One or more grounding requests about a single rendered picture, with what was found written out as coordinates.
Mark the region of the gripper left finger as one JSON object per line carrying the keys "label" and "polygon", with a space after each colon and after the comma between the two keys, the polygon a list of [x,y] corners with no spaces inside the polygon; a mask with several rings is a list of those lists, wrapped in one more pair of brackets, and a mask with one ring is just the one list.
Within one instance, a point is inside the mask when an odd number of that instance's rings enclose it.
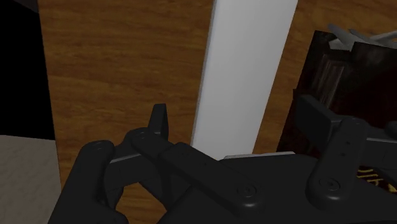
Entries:
{"label": "gripper left finger", "polygon": [[152,181],[167,213],[158,224],[258,224],[265,208],[258,181],[185,143],[168,140],[167,108],[114,145],[84,145],[48,224],[129,224],[116,205],[125,186]]}

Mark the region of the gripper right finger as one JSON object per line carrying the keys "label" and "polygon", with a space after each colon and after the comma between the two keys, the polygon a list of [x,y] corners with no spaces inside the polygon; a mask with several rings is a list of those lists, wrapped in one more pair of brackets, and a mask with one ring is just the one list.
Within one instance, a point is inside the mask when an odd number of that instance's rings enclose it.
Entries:
{"label": "gripper right finger", "polygon": [[324,211],[397,207],[396,195],[357,177],[363,165],[397,184],[397,121],[378,129],[360,118],[334,113],[311,95],[301,95],[295,125],[321,152],[306,186],[312,205]]}

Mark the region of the dark brown wooden box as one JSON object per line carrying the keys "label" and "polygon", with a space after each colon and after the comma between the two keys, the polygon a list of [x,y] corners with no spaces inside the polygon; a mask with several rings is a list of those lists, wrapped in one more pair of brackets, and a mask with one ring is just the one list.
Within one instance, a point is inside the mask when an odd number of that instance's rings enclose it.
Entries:
{"label": "dark brown wooden box", "polygon": [[293,97],[310,94],[342,115],[383,129],[397,121],[397,49],[356,42],[332,46],[336,35],[315,31]]}

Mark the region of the white long flat board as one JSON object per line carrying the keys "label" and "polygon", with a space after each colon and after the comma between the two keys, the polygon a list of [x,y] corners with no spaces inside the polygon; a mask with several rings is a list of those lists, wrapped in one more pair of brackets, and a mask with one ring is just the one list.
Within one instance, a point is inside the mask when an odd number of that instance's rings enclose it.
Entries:
{"label": "white long flat board", "polygon": [[214,0],[191,145],[251,154],[298,0]]}

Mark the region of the grey angular metal object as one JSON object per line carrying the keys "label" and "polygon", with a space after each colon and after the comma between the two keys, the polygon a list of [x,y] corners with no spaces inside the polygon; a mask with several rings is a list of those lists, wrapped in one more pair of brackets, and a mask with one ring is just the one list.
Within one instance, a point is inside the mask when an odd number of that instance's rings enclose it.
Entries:
{"label": "grey angular metal object", "polygon": [[328,24],[328,29],[336,36],[336,39],[328,42],[333,50],[351,51],[355,43],[366,43],[397,49],[397,30],[374,36],[365,36],[357,30],[349,29],[349,31],[346,31],[335,24]]}

